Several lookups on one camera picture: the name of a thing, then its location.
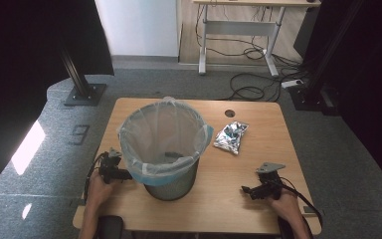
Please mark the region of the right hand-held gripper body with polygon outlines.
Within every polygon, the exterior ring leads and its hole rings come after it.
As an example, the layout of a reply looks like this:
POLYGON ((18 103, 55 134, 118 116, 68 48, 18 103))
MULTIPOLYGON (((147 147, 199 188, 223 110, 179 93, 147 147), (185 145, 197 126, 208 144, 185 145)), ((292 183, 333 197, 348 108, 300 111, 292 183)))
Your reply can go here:
POLYGON ((272 197, 278 200, 281 197, 282 180, 278 174, 280 169, 283 169, 282 164, 264 162, 257 170, 261 182, 260 195, 262 198, 272 197))

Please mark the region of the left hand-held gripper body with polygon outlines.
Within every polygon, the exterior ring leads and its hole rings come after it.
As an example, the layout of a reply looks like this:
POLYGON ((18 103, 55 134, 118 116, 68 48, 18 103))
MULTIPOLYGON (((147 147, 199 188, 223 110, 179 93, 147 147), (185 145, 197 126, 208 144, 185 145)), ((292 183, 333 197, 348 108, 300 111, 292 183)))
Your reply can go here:
POLYGON ((122 179, 122 170, 118 168, 121 160, 121 153, 113 148, 103 152, 99 157, 98 173, 106 184, 113 179, 122 179))

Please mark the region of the person's left hand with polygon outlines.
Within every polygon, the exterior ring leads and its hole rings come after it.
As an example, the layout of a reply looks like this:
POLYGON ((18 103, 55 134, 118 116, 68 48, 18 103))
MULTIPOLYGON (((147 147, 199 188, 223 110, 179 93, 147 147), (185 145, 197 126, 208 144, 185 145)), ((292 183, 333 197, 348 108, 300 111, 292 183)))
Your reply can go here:
POLYGON ((116 183, 106 184, 97 170, 90 177, 89 194, 86 203, 87 209, 99 209, 112 195, 116 183))

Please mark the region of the person's right hand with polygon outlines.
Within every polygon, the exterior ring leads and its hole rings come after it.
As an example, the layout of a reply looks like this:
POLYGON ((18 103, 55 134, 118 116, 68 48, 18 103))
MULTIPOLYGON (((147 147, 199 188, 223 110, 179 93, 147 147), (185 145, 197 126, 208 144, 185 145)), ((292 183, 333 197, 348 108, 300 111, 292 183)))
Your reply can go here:
POLYGON ((279 199, 268 197, 266 201, 283 220, 294 223, 301 219, 297 197, 291 191, 283 189, 279 199))

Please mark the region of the black mesh trash bin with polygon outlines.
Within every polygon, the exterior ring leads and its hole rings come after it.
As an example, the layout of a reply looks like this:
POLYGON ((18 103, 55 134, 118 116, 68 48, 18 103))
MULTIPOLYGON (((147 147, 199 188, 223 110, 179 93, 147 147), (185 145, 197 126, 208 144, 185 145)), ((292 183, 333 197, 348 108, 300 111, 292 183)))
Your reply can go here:
POLYGON ((196 161, 190 169, 170 183, 160 186, 145 185, 147 192, 156 199, 173 201, 184 197, 193 187, 199 161, 196 161))

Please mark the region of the bin with plastic liner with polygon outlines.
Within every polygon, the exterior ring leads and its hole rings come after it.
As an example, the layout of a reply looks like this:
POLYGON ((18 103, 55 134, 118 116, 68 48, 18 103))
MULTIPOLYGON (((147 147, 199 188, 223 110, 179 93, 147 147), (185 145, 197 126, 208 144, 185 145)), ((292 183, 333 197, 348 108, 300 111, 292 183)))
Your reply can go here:
POLYGON ((165 98, 130 114, 117 130, 126 169, 150 186, 172 182, 198 161, 213 128, 189 104, 165 98), (183 154, 166 157, 165 152, 183 154))

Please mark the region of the silver foil packet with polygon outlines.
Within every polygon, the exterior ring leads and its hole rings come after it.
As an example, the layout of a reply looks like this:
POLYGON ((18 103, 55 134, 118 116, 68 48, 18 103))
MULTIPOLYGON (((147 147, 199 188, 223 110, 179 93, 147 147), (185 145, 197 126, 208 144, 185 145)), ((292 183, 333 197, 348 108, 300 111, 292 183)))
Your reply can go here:
POLYGON ((216 135, 214 146, 238 154, 241 140, 249 125, 241 121, 232 121, 216 135))

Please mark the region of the black metal stand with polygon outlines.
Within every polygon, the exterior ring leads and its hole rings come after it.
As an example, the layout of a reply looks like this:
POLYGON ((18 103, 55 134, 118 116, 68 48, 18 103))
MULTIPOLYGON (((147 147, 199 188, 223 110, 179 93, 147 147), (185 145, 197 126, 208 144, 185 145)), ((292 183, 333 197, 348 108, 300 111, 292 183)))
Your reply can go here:
POLYGON ((309 76, 307 85, 288 90, 297 111, 321 110, 324 74, 363 3, 364 0, 324 0, 314 28, 328 31, 329 37, 317 44, 319 51, 303 64, 309 76))
POLYGON ((63 42, 59 44, 59 48, 65 69, 74 83, 64 105, 67 107, 96 107, 104 93, 106 84, 90 84, 85 75, 76 68, 75 62, 63 42))

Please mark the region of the white power strip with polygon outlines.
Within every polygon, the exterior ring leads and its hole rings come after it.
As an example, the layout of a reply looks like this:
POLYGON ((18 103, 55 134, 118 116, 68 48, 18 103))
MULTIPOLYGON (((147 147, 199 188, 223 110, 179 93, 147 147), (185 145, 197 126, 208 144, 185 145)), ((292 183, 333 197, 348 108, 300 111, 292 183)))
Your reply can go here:
POLYGON ((282 83, 282 88, 287 89, 291 87, 297 87, 297 86, 302 86, 304 82, 302 80, 292 80, 292 81, 287 81, 282 83))

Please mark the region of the black curtain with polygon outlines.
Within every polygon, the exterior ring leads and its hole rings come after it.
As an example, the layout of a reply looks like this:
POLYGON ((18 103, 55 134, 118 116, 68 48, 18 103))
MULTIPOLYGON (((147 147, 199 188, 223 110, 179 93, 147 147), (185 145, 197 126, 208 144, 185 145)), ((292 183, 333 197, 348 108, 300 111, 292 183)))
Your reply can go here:
POLYGON ((70 66, 113 73, 96 0, 0 0, 0 173, 70 66))
MULTIPOLYGON (((303 63, 329 37, 314 26, 303 63)), ((338 112, 382 169, 382 0, 364 0, 324 77, 321 90, 337 93, 338 112)))

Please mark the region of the white-framed wooden desk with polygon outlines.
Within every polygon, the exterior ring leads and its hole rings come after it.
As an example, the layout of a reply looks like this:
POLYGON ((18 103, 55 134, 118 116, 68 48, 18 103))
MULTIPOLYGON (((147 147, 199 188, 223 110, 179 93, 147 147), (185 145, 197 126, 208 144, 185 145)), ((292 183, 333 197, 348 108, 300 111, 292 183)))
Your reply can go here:
POLYGON ((320 0, 192 0, 203 8, 202 43, 199 51, 198 73, 206 74, 206 39, 208 34, 214 35, 239 35, 239 36, 266 36, 269 38, 267 48, 263 50, 264 59, 273 77, 279 75, 272 56, 280 28, 287 7, 319 7, 320 0), (275 22, 238 22, 238 21, 214 21, 208 19, 208 7, 218 6, 255 6, 255 7, 279 7, 279 14, 275 22))

